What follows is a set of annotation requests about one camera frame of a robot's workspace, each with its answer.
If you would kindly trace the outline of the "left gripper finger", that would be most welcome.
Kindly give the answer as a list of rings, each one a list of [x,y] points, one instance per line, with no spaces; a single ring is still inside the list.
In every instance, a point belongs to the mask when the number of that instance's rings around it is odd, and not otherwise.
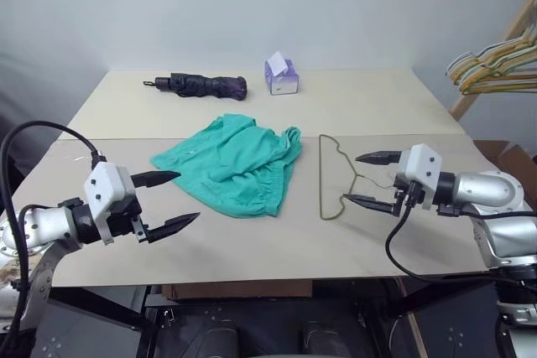
[[[146,230],[146,240],[148,243],[153,243],[166,237],[173,236],[196,220],[199,215],[200,213],[196,212],[168,219],[162,226]]]
[[[179,178],[181,174],[175,171],[148,171],[140,174],[134,174],[131,176],[134,187],[154,187],[173,179]]]

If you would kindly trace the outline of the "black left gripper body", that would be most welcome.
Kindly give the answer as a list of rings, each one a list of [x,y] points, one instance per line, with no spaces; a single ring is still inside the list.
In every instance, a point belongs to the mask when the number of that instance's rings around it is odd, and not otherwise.
[[[127,196],[111,204],[107,217],[108,228],[113,237],[134,234],[139,242],[148,241],[147,226],[141,219],[142,208],[136,196]]]

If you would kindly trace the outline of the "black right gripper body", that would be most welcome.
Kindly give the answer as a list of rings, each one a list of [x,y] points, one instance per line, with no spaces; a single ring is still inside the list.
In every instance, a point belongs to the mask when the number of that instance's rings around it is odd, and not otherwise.
[[[422,204],[425,198],[423,185],[415,180],[408,183],[402,179],[396,178],[394,181],[396,188],[395,203],[392,208],[392,215],[399,217],[403,207],[414,208],[416,205]]]

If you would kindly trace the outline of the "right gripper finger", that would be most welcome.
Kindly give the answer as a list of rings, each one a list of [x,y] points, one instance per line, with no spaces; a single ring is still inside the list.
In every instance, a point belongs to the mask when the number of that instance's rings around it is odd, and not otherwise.
[[[355,161],[359,163],[386,166],[392,163],[398,163],[401,154],[401,151],[383,150],[362,154],[360,156],[355,157]]]
[[[352,203],[359,205],[369,210],[376,210],[379,212],[393,214],[394,204],[376,200],[374,197],[355,194],[344,194],[343,197]]]

